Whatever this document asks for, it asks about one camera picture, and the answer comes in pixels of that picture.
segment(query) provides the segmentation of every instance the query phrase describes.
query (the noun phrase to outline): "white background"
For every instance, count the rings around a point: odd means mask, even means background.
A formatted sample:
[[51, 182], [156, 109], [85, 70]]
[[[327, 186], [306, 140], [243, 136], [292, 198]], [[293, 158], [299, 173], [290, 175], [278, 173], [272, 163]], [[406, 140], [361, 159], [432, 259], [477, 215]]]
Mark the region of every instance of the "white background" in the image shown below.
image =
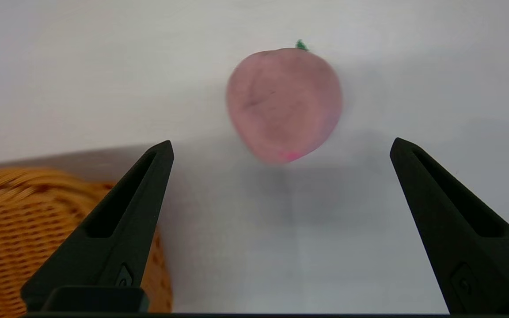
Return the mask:
[[[345, 112], [317, 151], [268, 167], [229, 123], [226, 81], [299, 38]], [[0, 163], [79, 153], [71, 170], [118, 176], [172, 140], [178, 311], [446, 312], [397, 136], [509, 222], [509, 0], [0, 1]]]

